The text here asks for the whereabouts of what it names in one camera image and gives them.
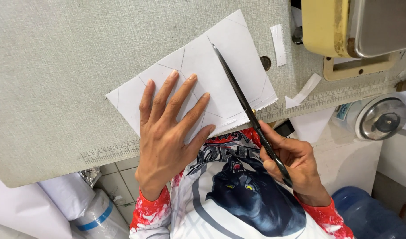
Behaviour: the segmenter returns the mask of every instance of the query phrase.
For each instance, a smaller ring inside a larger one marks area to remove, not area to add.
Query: right hand
[[[297,197],[310,206],[325,207],[330,205],[331,198],[321,184],[311,144],[298,139],[285,138],[263,121],[260,120],[259,123],[272,149],[290,174],[293,190]],[[283,183],[279,168],[269,157],[264,147],[260,150],[260,158],[270,176]]]
[[[184,118],[176,121],[179,110],[184,103],[197,76],[192,74],[169,100],[177,79],[178,72],[173,71],[154,97],[154,81],[148,80],[140,104],[140,163],[135,178],[140,184],[142,195],[149,201],[156,200],[163,187],[179,174],[196,157],[209,134],[215,129],[208,125],[200,129],[189,144],[184,144],[185,136],[200,118],[210,95],[206,92]]]

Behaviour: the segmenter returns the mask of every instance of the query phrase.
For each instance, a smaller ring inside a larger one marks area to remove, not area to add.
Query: label
[[[348,111],[349,111],[350,107],[352,106],[352,104],[353,104],[353,102],[341,105],[336,114],[336,118],[343,121],[346,118],[346,115],[348,114]]]

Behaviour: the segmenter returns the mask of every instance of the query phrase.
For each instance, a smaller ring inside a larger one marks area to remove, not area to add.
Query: printed shirt
[[[208,139],[197,158],[150,202],[141,192],[131,239],[351,239],[332,200],[300,202],[275,182],[259,158],[253,128]]]

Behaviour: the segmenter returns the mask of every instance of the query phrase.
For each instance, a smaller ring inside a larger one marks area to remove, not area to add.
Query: cutting table
[[[288,0],[0,1],[0,179],[18,187],[139,155],[139,138],[105,95],[242,9],[260,56],[275,62],[282,24],[287,63],[267,71],[273,122],[385,94],[406,79],[406,51],[388,71],[322,79],[286,109],[324,57],[291,41]],[[248,128],[243,125],[237,129]]]

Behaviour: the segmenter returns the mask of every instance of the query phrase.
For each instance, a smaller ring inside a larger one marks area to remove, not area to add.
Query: scissors
[[[256,115],[253,113],[252,108],[250,108],[249,102],[247,102],[246,97],[244,96],[243,92],[240,89],[240,86],[238,85],[237,81],[235,80],[234,76],[232,75],[232,72],[231,72],[230,68],[228,67],[227,62],[225,62],[225,60],[222,57],[221,53],[219,52],[218,48],[216,48],[216,46],[214,44],[212,44],[212,47],[215,50],[215,53],[218,56],[219,61],[221,62],[222,67],[224,68],[229,81],[231,82],[232,88],[234,89],[235,94],[237,95],[238,100],[241,103],[241,106],[243,106],[243,109],[246,112],[246,115],[250,120],[252,127],[254,128],[256,133],[259,135],[261,144],[263,145],[263,147],[265,147],[265,150],[268,153],[268,155],[271,157],[272,160],[274,160],[274,162],[277,164],[278,168],[280,169],[284,184],[289,187],[293,187],[293,182],[291,181],[291,178],[290,178],[290,175],[288,174],[287,169],[285,168],[285,166],[281,162],[280,158],[275,154],[274,150],[269,145],[268,140],[266,139],[265,135],[262,133],[262,130],[260,128],[259,122],[257,121]]]

